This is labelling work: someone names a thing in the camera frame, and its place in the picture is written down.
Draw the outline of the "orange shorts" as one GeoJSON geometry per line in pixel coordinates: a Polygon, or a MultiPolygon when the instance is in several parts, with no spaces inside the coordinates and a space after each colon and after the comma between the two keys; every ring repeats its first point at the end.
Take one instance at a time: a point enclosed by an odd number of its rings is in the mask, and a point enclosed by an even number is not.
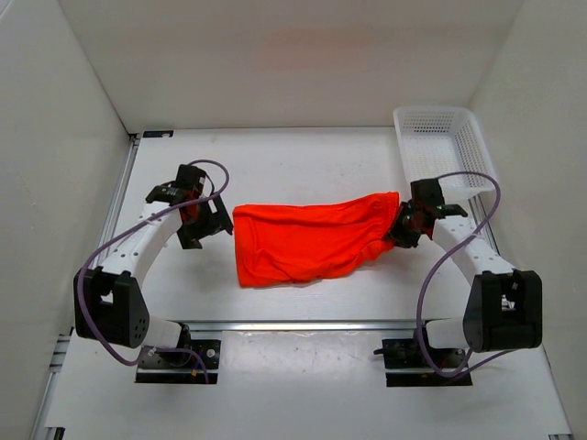
{"type": "Polygon", "coordinates": [[[238,283],[265,288],[347,276],[394,247],[385,234],[399,209],[398,192],[335,204],[239,205],[233,210],[238,283]]]}

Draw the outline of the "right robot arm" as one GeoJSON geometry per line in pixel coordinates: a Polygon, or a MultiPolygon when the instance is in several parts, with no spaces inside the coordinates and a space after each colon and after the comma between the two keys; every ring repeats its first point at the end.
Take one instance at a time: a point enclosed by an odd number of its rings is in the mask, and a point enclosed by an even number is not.
{"type": "Polygon", "coordinates": [[[415,248],[428,237],[445,255],[426,275],[416,304],[412,355],[431,367],[446,348],[474,353],[512,351],[540,346],[543,338],[542,280],[533,270],[516,269],[499,256],[474,228],[467,212],[456,204],[428,207],[402,202],[386,237],[397,247],[415,248]],[[432,277],[452,261],[470,285],[461,317],[425,322],[424,297],[432,277]]]}

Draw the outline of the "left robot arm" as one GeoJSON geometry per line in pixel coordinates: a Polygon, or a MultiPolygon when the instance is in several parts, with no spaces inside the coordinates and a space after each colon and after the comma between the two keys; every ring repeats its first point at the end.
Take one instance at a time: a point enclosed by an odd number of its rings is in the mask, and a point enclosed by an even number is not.
{"type": "Polygon", "coordinates": [[[200,249],[205,237],[233,231],[221,193],[203,194],[200,181],[155,186],[137,222],[105,245],[111,253],[95,264],[101,253],[96,250],[76,274],[77,335],[109,351],[115,346],[149,347],[160,349],[173,367],[188,363],[193,346],[185,339],[185,325],[150,314],[142,287],[171,237],[178,237],[181,247],[190,250],[200,249]]]}

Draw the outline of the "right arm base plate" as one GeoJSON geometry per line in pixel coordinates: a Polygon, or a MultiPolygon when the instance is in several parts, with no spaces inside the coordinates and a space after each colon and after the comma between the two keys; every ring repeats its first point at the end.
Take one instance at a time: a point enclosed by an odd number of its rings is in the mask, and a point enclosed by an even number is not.
{"type": "Polygon", "coordinates": [[[383,339],[373,351],[383,359],[387,388],[435,388],[472,386],[469,373],[457,379],[443,378],[428,366],[415,339],[383,339]]]}

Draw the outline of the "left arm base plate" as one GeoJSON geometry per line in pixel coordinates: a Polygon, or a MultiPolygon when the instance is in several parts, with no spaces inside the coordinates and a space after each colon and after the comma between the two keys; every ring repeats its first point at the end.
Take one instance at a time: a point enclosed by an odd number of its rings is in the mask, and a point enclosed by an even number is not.
{"type": "Polygon", "coordinates": [[[141,384],[216,385],[221,358],[220,339],[192,339],[188,353],[163,353],[146,357],[138,364],[135,382],[141,384]]]}

